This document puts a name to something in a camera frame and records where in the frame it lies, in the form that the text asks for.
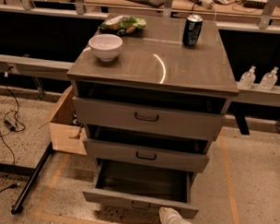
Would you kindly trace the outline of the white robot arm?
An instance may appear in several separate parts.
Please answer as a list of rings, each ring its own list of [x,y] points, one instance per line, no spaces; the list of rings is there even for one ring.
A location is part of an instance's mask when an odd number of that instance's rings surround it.
[[[158,213],[161,224],[192,224],[189,220],[183,218],[179,212],[172,208],[162,206]]]

